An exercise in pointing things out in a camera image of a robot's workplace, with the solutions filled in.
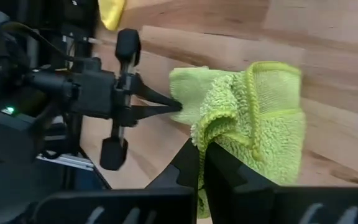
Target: metal rod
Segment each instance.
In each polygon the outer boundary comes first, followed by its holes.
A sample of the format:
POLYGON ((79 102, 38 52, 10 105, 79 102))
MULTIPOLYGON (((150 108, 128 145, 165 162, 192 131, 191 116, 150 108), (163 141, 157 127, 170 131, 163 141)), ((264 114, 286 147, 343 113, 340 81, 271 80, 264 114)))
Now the metal rod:
MULTIPOLYGON (((135 60, 136 60, 136 54, 132 57, 132 60, 131 60, 130 64, 123 63, 121 65, 121 69, 120 69, 121 75, 123 73, 133 73, 134 72, 135 60)), ((123 86, 123 89, 130 90, 131 89, 131 84, 132 84, 131 83, 131 78, 127 77, 126 80, 125 80, 125 84, 123 86)), ((130 95, 125 96, 124 103, 125 103, 125 106, 131 107, 131 96, 130 95)), ((125 131, 124 127, 121 127, 121 126, 118 127, 118 137, 119 137, 119 139, 121 141, 121 145, 124 144, 124 131, 125 131)))
POLYGON ((83 170, 89 170, 89 171, 94 170, 94 165, 89 159, 66 155, 66 154, 61 155, 57 159, 47 159, 44 156, 39 155, 37 156, 37 159, 56 163, 56 164, 61 164, 64 166, 75 167, 83 170))

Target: black clamp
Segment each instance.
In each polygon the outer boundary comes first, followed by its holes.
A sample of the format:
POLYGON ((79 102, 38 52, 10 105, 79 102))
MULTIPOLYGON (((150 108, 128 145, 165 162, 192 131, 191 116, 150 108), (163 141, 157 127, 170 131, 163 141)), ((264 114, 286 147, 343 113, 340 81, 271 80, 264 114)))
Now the black clamp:
POLYGON ((116 57, 121 64, 120 77, 113 96, 111 137, 103 140, 100 157, 101 167, 107 170, 118 170, 126 160, 128 142, 124 139, 124 127, 133 127, 149 116, 182 109, 181 103, 152 90, 132 71, 139 63, 140 51, 137 30, 124 29, 118 33, 116 57), (132 106, 132 95, 164 106, 132 106))

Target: wooden table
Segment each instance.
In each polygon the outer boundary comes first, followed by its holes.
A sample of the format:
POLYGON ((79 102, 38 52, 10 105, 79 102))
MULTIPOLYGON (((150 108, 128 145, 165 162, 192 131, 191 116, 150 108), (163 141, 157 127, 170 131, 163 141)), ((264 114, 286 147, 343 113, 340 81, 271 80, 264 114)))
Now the wooden table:
MULTIPOLYGON (((358 1, 127 0, 121 27, 141 31, 138 71, 165 94, 175 67, 244 70, 259 60, 300 67, 308 127, 298 183, 358 186, 358 1)), ((103 26, 98 37, 116 38, 103 26)), ((96 46, 94 52, 104 69, 117 71, 114 46, 96 46)), ((81 145, 97 166, 110 128, 109 121, 84 120, 81 145)), ((167 116, 142 120, 126 133, 124 167, 99 169, 114 189, 145 187, 188 133, 167 116)))

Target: yellow cloth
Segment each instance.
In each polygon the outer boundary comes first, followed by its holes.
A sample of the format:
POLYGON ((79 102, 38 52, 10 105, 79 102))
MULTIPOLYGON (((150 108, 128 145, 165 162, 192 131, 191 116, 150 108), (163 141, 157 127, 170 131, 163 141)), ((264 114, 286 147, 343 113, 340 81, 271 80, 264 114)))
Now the yellow cloth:
POLYGON ((238 73, 176 68, 170 81, 183 104, 173 119, 192 124, 200 150, 199 218, 209 216, 203 166, 212 141, 276 184, 296 181, 305 136, 298 69, 279 62, 253 63, 238 73))
POLYGON ((99 0, 100 18, 109 30, 118 28, 125 0, 99 0))

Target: black plastic part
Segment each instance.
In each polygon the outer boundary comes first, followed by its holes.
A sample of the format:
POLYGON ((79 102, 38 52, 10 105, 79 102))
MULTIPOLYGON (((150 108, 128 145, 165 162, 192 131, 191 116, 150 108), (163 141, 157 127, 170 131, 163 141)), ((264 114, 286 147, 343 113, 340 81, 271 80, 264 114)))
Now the black plastic part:
POLYGON ((53 124, 46 132, 42 155, 47 159, 56 159, 61 154, 71 154, 73 152, 73 143, 69 139, 72 137, 72 133, 68 132, 68 127, 65 124, 53 124))
POLYGON ((83 62, 83 70, 100 72, 102 68, 102 60, 98 57, 89 58, 83 62))
POLYGON ((180 110, 170 106, 132 106, 130 108, 126 108, 125 111, 122 111, 117 119, 119 120, 119 124, 121 126, 133 127, 137 125, 137 121, 140 119, 177 111, 180 110))
POLYGON ((44 135, 57 115, 57 105, 49 103, 36 116, 0 112, 0 160, 30 163, 44 147, 44 135))
POLYGON ((130 75, 132 78, 131 81, 131 91, 134 95, 137 95, 139 98, 142 98, 144 100, 153 102, 153 103, 159 103, 161 105, 167 105, 175 108, 175 111, 180 111, 182 109, 181 103, 178 101, 168 98, 164 95, 161 95, 160 93, 154 91, 150 87, 144 84, 142 77, 136 73, 134 74, 127 74, 130 75))
POLYGON ((276 185, 214 142, 206 151, 204 181, 214 224, 269 222, 276 185))
POLYGON ((13 220, 6 222, 4 224, 32 224, 32 216, 34 215, 35 209, 37 208, 37 203, 33 202, 27 206, 25 211, 15 217, 13 220))
POLYGON ((136 224, 145 224, 154 213, 153 224, 195 224, 193 198, 188 187, 60 193, 39 203, 32 223, 122 224, 138 218, 136 224))
POLYGON ((90 36, 84 29, 73 24, 64 23, 61 26, 62 34, 74 39, 77 42, 87 42, 90 36))
POLYGON ((21 22, 28 26, 39 26, 43 22, 43 6, 43 0, 0 0, 0 11, 7 14, 12 21, 21 22))
POLYGON ((124 165, 128 150, 128 142, 112 136, 103 140, 100 154, 100 166, 106 170, 119 170, 124 165))
POLYGON ((146 188, 174 187, 180 185, 191 187, 197 192, 199 163, 199 151, 193 143, 191 143, 191 139, 189 139, 172 159, 168 167, 146 188), (174 173, 170 166, 177 169, 177 176, 174 179, 172 175, 165 175, 166 172, 174 173))
POLYGON ((271 223, 357 223, 356 187, 280 187, 271 223))
POLYGON ((114 121, 113 123, 116 125, 115 127, 113 126, 113 132, 118 133, 118 129, 120 127, 134 127, 137 125, 138 120, 134 114, 134 110, 132 109, 132 107, 129 106, 124 106, 122 108, 117 109, 116 111, 114 111, 114 121))
POLYGON ((74 97, 74 86, 67 75, 41 70, 26 75, 25 80, 32 87, 43 91, 61 103, 68 103, 74 97))
MULTIPOLYGON (((60 35, 53 35, 50 38, 50 42, 59 48, 61 51, 67 51, 67 45, 68 43, 62 41, 62 37, 60 35)), ((46 52, 49 51, 49 49, 46 46, 40 45, 40 52, 46 52)), ((56 54, 39 54, 39 63, 41 65, 50 64, 52 68, 65 68, 67 67, 67 61, 62 60, 61 57, 56 56, 56 54)))
POLYGON ((116 84, 113 72, 99 70, 95 66, 85 69, 81 75, 74 75, 73 83, 78 87, 78 99, 71 106, 72 112, 95 118, 111 118, 116 84))
POLYGON ((131 64, 134 57, 134 66, 138 65, 141 48, 140 37, 137 30, 123 29, 118 32, 116 57, 121 65, 131 64))

